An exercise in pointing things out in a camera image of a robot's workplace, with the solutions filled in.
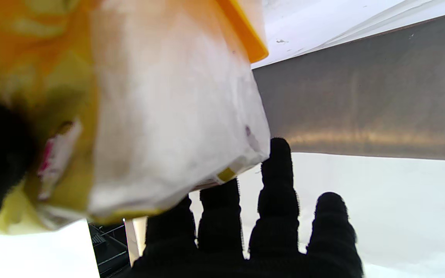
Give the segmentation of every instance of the black object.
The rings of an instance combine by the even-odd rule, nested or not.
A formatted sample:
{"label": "black object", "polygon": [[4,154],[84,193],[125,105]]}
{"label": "black object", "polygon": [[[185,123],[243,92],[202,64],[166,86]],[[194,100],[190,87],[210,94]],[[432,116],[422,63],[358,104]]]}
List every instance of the black object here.
{"label": "black object", "polygon": [[125,225],[88,224],[101,278],[113,278],[130,268]]}

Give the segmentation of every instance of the finger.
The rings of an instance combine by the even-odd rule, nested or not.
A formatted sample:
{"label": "finger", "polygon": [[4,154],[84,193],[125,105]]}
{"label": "finger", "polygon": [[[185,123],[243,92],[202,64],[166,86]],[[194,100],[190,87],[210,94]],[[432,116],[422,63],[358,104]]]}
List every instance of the finger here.
{"label": "finger", "polygon": [[250,237],[250,258],[298,256],[298,199],[293,189],[291,150],[284,139],[272,139],[270,158],[262,163],[263,189]]}
{"label": "finger", "polygon": [[200,251],[221,253],[227,259],[243,259],[238,181],[200,191],[204,207],[198,227]]}
{"label": "finger", "polygon": [[262,163],[263,185],[293,187],[291,148],[283,138],[270,140],[270,157]]}
{"label": "finger", "polygon": [[307,247],[307,255],[321,262],[340,264],[354,277],[362,273],[362,261],[358,256],[356,234],[348,221],[348,212],[343,199],[338,194],[327,192],[317,200],[312,234]]}
{"label": "finger", "polygon": [[184,257],[196,251],[195,221],[187,196],[172,209],[147,218],[143,259]]}

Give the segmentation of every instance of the white wall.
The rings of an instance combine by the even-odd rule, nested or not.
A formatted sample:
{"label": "white wall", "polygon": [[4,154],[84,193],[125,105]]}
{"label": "white wall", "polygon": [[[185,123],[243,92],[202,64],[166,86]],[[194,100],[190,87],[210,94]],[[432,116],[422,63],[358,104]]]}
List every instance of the white wall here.
{"label": "white wall", "polygon": [[[368,278],[445,277],[445,161],[294,153],[300,250],[320,194],[340,194],[358,235]],[[239,178],[245,246],[258,219],[260,168]],[[202,211],[192,193],[196,220]]]}
{"label": "white wall", "polygon": [[269,56],[253,68],[445,15],[445,0],[263,0]]}

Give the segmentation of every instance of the ceiling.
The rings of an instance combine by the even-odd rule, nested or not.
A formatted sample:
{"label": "ceiling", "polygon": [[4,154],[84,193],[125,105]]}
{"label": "ceiling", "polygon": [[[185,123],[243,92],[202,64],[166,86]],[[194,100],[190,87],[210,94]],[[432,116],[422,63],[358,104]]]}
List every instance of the ceiling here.
{"label": "ceiling", "polygon": [[263,0],[269,56],[253,68],[445,15],[445,0]]}

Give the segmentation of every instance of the white surface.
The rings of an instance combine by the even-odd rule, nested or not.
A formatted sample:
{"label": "white surface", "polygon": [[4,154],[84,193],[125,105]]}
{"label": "white surface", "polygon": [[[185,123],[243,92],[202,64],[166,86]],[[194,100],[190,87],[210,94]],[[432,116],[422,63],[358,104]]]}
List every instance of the white surface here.
{"label": "white surface", "polygon": [[263,0],[269,56],[253,68],[445,15],[445,0]]}
{"label": "white surface", "polygon": [[0,236],[0,278],[99,278],[85,220],[57,232]]}
{"label": "white surface", "polygon": [[[348,206],[367,278],[445,277],[445,161],[294,153],[300,250],[316,199],[337,192]],[[255,221],[260,168],[239,177],[246,248]],[[202,207],[190,195],[196,223]]]}

